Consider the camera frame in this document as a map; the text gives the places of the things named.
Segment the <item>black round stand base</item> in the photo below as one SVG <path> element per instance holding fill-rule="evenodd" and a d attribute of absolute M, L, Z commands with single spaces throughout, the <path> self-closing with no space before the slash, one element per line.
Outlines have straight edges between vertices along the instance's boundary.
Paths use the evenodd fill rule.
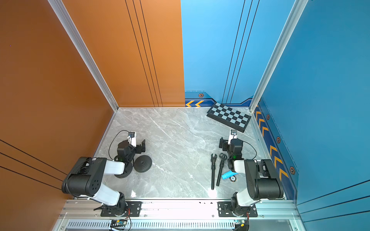
<path fill-rule="evenodd" d="M 144 173 L 150 170 L 152 166 L 152 159 L 147 155 L 139 156 L 134 161 L 134 169 L 139 173 Z"/>

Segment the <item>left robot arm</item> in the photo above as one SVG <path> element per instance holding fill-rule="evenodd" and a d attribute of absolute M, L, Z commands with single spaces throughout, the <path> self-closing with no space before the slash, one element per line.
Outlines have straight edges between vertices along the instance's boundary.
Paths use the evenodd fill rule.
<path fill-rule="evenodd" d="M 141 202 L 127 202 L 122 192 L 113 190 L 103 183 L 104 175 L 114 175 L 119 179 L 128 177 L 133 168 L 136 154 L 145 152 L 145 141 L 134 145 L 129 138 L 118 145 L 118 155 L 114 160 L 105 157 L 81 157 L 62 183 L 61 190 L 74 197 L 86 197 L 101 204 L 102 217 L 138 217 Z"/>

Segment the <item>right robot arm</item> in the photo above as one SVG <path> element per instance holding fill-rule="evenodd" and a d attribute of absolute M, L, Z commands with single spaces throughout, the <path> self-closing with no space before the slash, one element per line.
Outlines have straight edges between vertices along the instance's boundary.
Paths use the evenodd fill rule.
<path fill-rule="evenodd" d="M 238 138 L 220 139 L 219 147 L 227 152 L 227 165 L 232 173 L 245 175 L 246 188 L 231 197 L 229 211 L 236 217 L 249 215 L 252 206 L 262 199 L 275 200 L 284 196 L 284 189 L 271 159 L 242 157 L 244 141 Z"/>

